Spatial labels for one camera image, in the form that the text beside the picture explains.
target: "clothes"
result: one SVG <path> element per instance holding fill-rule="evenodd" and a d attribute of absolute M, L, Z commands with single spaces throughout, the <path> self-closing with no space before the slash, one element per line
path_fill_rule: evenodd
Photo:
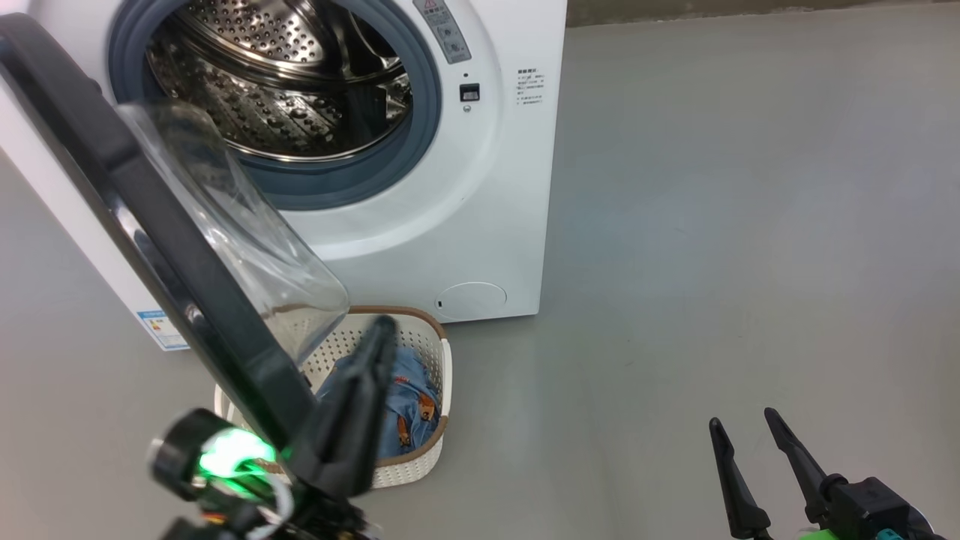
<path fill-rule="evenodd" d="M 352 356 L 344 356 L 334 364 L 334 373 L 349 365 Z M 430 382 L 426 367 L 416 350 L 396 349 L 394 383 L 387 393 L 386 419 L 380 433 L 378 459 L 408 454 L 426 444 L 440 424 L 440 395 Z M 318 399 L 336 381 L 330 374 L 317 391 Z"/>

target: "front-loading washing machine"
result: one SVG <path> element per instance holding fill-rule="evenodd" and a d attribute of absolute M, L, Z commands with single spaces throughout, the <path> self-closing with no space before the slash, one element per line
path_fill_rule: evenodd
<path fill-rule="evenodd" d="M 109 100 L 206 110 L 353 303 L 444 322 L 538 311 L 565 2 L 35 0 L 28 13 Z M 131 311 L 156 311 L 80 199 L 33 172 L 42 157 L 13 124 L 3 150 Z"/>

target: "laundry basket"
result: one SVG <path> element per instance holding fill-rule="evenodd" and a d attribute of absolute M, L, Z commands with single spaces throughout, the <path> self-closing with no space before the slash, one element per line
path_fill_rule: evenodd
<path fill-rule="evenodd" d="M 430 381 L 440 391 L 441 417 L 437 430 L 426 444 L 409 454 L 377 461 L 376 471 L 373 474 L 374 489 L 422 479 L 440 459 L 440 451 L 444 447 L 447 416 L 450 413 L 453 383 L 452 356 L 444 328 L 436 319 L 419 309 L 385 306 L 353 307 L 343 322 L 300 367 L 310 379 L 311 386 L 314 389 L 320 388 L 326 377 L 330 375 L 333 363 L 353 352 L 360 336 L 378 315 L 390 315 L 396 320 L 396 342 L 399 347 L 411 347 L 420 353 Z M 213 409 L 232 423 L 248 427 L 220 386 L 215 389 Z"/>

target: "glowing green led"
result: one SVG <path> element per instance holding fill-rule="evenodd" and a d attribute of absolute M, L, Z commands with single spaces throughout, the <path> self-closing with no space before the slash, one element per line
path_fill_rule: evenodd
<path fill-rule="evenodd" d="M 237 468 L 251 459 L 275 461 L 276 451 L 253 433 L 231 428 L 217 433 L 204 444 L 200 470 L 213 477 L 229 479 L 239 475 Z"/>

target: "gray floor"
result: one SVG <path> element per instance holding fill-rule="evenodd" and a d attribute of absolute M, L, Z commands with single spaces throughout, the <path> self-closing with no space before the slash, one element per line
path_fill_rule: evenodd
<path fill-rule="evenodd" d="M 718 415 L 792 538 L 766 405 L 960 536 L 957 28 L 940 5 L 571 31 L 542 312 L 451 327 L 443 458 L 359 501 L 387 537 L 724 538 Z M 143 449 L 210 379 L 3 170 L 0 522 L 156 537 L 186 508 Z"/>

